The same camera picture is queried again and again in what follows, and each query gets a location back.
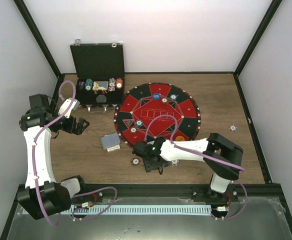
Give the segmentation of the blue poker chip stack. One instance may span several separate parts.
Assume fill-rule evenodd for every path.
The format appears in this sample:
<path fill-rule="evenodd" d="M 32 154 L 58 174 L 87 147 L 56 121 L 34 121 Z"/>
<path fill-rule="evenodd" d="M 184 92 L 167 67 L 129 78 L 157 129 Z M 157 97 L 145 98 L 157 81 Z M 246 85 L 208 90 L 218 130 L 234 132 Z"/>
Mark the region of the blue poker chip stack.
<path fill-rule="evenodd" d="M 179 160 L 172 160 L 171 162 L 170 162 L 170 165 L 172 166 L 172 167 L 176 167 L 177 165 L 179 164 Z"/>

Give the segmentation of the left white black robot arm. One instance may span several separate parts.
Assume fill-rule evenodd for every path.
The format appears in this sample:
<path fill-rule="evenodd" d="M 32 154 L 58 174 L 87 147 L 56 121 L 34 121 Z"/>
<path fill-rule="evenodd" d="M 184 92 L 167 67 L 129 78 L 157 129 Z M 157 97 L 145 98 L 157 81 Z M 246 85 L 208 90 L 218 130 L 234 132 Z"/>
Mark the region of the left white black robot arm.
<path fill-rule="evenodd" d="M 79 101 L 66 99 L 59 111 L 50 107 L 48 96 L 36 94 L 29 97 L 30 109 L 19 126 L 27 146 L 27 178 L 25 187 L 17 192 L 18 203 L 35 220 L 59 214 L 71 207 L 72 198 L 83 202 L 88 189 L 80 175 L 56 181 L 51 161 L 52 133 L 64 131 L 81 135 L 90 125 L 83 118 L 76 119 L 71 112 Z"/>

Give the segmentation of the red poker chip stack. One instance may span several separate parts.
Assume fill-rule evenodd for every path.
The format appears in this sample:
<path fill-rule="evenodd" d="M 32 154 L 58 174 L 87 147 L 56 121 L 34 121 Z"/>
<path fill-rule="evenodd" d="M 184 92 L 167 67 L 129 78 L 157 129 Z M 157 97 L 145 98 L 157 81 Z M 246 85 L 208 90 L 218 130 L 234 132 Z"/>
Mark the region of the red poker chip stack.
<path fill-rule="evenodd" d="M 138 166 L 140 164 L 140 159 L 139 158 L 133 158 L 131 161 L 130 161 L 130 164 L 132 166 Z"/>

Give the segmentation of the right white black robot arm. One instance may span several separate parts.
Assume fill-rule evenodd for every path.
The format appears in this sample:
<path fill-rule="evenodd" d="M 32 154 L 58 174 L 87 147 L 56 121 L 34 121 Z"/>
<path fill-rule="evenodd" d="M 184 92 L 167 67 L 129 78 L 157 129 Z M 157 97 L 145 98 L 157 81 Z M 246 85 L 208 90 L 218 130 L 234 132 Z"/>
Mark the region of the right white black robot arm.
<path fill-rule="evenodd" d="M 153 143 L 143 143 L 141 151 L 146 169 L 157 169 L 160 173 L 169 165 L 179 161 L 195 161 L 207 164 L 213 171 L 209 198 L 215 202 L 226 196 L 230 183 L 239 179 L 244 150 L 226 137 L 211 133 L 209 137 L 191 141 L 173 141 L 159 138 Z"/>

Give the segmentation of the teal chip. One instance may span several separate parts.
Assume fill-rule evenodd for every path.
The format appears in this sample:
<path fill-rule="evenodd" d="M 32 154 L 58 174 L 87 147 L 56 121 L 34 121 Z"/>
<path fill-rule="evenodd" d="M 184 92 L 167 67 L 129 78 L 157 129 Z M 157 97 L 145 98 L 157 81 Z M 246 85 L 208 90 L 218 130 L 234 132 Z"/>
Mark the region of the teal chip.
<path fill-rule="evenodd" d="M 170 99 L 171 99 L 171 100 L 176 100 L 176 99 L 177 99 L 177 96 L 176 96 L 175 94 L 171 94 L 171 95 L 170 95 Z"/>
<path fill-rule="evenodd" d="M 143 125 L 143 121 L 142 120 L 137 120 L 136 122 L 135 122 L 135 125 L 137 126 L 137 127 L 141 127 L 142 125 Z"/>

